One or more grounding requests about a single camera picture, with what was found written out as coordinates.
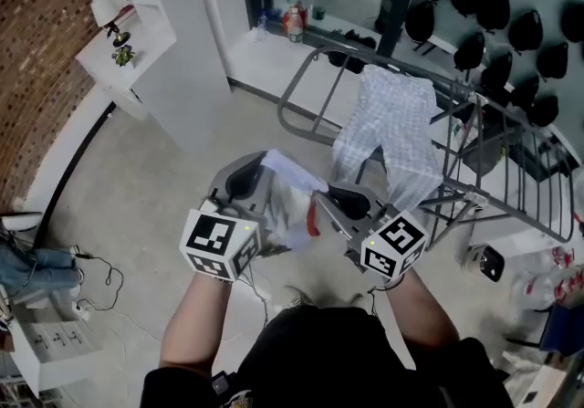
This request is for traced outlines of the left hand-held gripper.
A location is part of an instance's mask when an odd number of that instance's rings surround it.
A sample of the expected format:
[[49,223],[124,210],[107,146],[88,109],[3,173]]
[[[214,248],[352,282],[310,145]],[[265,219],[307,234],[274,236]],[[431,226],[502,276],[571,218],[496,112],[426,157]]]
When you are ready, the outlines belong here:
[[267,246],[275,173],[262,164],[265,156],[266,151],[253,152],[229,163],[189,212],[179,249],[195,271],[235,282]]

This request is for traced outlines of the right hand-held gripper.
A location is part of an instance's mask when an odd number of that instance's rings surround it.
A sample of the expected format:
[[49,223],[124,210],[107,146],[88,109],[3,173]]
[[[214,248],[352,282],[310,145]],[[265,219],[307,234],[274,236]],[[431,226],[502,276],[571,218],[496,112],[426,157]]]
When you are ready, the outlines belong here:
[[393,281],[422,256],[429,237],[408,212],[398,212],[370,188],[354,183],[330,183],[315,199],[337,231],[349,240],[358,264]]

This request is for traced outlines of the cream shirt with red collar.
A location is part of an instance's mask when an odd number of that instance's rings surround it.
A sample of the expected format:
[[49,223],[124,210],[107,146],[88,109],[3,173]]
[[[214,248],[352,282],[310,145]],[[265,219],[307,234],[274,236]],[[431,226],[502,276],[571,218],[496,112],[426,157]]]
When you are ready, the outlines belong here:
[[307,246],[320,236],[314,196],[326,194],[328,184],[276,149],[266,152],[261,166],[274,175],[264,212],[268,242],[284,251]]

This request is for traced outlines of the blue checkered clothes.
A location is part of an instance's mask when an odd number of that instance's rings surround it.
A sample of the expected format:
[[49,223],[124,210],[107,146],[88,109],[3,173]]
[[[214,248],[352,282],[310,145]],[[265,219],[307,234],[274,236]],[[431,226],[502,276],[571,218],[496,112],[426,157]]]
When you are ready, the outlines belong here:
[[360,75],[357,106],[333,144],[333,176],[347,181],[382,149],[388,200],[410,212],[438,189],[430,122],[437,110],[433,83],[367,65]]

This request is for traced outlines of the grey metal drying rack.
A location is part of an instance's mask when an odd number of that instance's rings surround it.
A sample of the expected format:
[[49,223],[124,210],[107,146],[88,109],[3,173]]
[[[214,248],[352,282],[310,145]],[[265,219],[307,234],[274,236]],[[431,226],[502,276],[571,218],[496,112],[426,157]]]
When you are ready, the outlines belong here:
[[[453,78],[393,58],[349,48],[320,47],[308,54],[277,104],[278,120],[287,131],[332,145],[332,137],[318,130],[327,102],[322,103],[310,130],[290,124],[284,116],[284,110],[293,107],[289,100],[310,64],[330,52],[433,83],[439,112],[430,122],[431,143],[443,158],[443,182],[436,193],[418,205],[433,216],[436,225],[445,224],[443,230],[433,229],[432,246],[463,224],[499,226],[504,237],[531,234],[534,244],[544,248],[567,244],[579,233],[574,231],[566,196],[565,178],[575,170],[568,152],[552,144],[548,135],[529,124],[526,117]],[[482,142],[497,134],[503,136],[502,157],[492,172],[479,178],[463,164],[464,149],[475,139]]]

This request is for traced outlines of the person's right forearm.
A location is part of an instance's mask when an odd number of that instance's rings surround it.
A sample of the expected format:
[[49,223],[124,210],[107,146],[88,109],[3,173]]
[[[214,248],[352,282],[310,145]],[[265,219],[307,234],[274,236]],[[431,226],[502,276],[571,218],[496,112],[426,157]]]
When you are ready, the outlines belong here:
[[460,340],[450,317],[413,268],[392,284],[386,295],[406,347],[415,360]]

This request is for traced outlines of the person's left forearm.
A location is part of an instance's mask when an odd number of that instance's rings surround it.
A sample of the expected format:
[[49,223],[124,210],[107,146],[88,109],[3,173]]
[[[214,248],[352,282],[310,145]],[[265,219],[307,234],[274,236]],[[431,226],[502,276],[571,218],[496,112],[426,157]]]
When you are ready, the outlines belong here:
[[193,276],[164,331],[162,367],[183,368],[212,378],[231,291],[229,282],[202,273]]

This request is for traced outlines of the white shelf cabinet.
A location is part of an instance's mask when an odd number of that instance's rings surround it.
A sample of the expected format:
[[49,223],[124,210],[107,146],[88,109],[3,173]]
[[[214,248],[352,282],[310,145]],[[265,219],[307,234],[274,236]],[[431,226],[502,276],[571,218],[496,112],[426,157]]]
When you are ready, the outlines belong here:
[[100,27],[78,62],[119,107],[154,118],[188,154],[209,148],[235,111],[229,51],[250,29],[245,0],[111,1],[134,6],[116,21],[131,33],[134,59],[118,67],[114,36]]

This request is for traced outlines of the dark grey box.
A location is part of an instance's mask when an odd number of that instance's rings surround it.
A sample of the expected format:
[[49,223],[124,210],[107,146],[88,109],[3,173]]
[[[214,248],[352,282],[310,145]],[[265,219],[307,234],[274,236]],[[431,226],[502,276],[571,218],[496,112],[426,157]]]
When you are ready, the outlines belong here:
[[501,134],[488,136],[479,142],[472,141],[464,149],[462,162],[479,178],[494,170],[503,154],[503,136]]

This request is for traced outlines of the white black small appliance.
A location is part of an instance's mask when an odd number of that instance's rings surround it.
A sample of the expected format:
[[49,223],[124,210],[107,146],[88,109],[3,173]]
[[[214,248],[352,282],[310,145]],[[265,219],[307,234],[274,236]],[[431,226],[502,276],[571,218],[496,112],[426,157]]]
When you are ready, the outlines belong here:
[[466,255],[464,269],[497,283],[505,270],[505,258],[490,245],[471,246]]

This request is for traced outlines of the person's black clothing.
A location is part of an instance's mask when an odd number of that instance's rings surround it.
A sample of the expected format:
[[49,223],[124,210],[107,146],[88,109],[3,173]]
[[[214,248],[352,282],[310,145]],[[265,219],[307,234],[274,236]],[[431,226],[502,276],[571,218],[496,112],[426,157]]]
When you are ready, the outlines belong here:
[[187,369],[144,380],[140,408],[514,408],[476,339],[404,367],[380,321],[359,308],[295,307],[262,331],[219,394]]

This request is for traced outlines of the clear bottle green label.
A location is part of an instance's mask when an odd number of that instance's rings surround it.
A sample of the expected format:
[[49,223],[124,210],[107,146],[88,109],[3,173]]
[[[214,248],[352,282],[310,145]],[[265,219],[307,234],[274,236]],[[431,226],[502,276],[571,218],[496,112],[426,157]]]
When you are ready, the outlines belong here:
[[291,14],[287,19],[287,38],[292,43],[301,43],[304,36],[304,25],[300,15]]

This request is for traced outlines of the red plastic bottle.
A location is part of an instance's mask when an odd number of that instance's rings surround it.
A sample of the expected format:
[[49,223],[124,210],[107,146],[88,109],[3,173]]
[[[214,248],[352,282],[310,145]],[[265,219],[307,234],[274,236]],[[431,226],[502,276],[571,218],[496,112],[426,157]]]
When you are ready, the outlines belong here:
[[307,24],[307,9],[301,4],[291,5],[283,16],[284,33],[303,32]]

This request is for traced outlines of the small potted plant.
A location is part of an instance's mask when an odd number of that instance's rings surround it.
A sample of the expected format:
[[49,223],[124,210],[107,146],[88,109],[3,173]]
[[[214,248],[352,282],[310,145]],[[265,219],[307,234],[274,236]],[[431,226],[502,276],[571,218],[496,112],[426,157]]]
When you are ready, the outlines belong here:
[[135,55],[136,53],[132,50],[132,46],[123,45],[115,49],[111,58],[118,67],[122,68],[128,65],[134,59]]

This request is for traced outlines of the black belt device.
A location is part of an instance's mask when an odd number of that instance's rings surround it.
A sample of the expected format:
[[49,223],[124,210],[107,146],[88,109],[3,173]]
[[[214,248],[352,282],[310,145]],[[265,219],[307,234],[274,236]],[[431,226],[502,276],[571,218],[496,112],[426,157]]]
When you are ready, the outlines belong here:
[[219,371],[212,379],[212,385],[218,397],[225,397],[231,390],[234,372]]

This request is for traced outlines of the clear plastic bag red print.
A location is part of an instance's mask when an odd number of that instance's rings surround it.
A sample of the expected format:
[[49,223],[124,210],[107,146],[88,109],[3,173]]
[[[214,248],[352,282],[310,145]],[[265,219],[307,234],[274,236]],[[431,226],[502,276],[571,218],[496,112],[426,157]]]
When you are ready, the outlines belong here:
[[543,311],[584,298],[584,256],[574,247],[517,256],[510,266],[510,298],[521,309]]

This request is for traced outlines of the white shade table lamp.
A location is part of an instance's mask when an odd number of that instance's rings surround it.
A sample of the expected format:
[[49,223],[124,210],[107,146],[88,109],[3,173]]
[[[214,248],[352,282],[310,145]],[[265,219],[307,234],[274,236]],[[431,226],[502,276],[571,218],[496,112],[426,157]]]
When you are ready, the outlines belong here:
[[107,38],[114,36],[112,45],[115,48],[125,45],[131,37],[130,32],[122,32],[116,21],[120,10],[111,0],[93,0],[90,4],[97,25],[106,30]]

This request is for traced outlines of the large clear water jug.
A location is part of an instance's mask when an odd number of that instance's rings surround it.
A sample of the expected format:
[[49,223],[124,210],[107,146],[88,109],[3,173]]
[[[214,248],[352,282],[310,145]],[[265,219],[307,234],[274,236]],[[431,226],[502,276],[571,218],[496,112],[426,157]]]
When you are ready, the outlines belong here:
[[574,231],[584,237],[584,165],[565,178],[568,209],[572,213]]

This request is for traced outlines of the white drawer desk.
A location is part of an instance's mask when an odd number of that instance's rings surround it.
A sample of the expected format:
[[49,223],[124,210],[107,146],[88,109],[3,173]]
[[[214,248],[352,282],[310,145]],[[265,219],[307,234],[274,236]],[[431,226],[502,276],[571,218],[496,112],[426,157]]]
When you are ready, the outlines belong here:
[[9,355],[33,394],[86,380],[103,362],[101,345],[81,321],[41,319],[10,302],[0,309],[14,347]]

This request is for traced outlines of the blue box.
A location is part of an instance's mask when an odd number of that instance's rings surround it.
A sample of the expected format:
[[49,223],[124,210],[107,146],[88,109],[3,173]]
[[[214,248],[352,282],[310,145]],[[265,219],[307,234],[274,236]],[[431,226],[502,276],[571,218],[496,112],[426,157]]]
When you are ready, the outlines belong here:
[[584,303],[552,306],[539,349],[571,357],[584,350]]

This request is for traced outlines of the flat cardboard box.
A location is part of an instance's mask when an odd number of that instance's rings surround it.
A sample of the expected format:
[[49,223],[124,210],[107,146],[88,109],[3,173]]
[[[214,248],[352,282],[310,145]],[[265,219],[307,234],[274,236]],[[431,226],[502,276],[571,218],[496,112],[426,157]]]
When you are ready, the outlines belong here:
[[504,381],[515,408],[548,408],[568,376],[571,358],[558,353],[504,351],[501,369],[509,374]]

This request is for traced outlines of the wall of black caps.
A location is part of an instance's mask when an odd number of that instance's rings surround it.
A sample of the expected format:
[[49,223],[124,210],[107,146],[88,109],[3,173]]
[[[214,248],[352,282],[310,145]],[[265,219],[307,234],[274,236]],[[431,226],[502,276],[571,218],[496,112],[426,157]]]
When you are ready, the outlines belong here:
[[559,124],[584,131],[584,0],[426,0],[433,37],[459,48],[481,31],[487,52],[511,59],[509,84],[532,78],[559,97]]

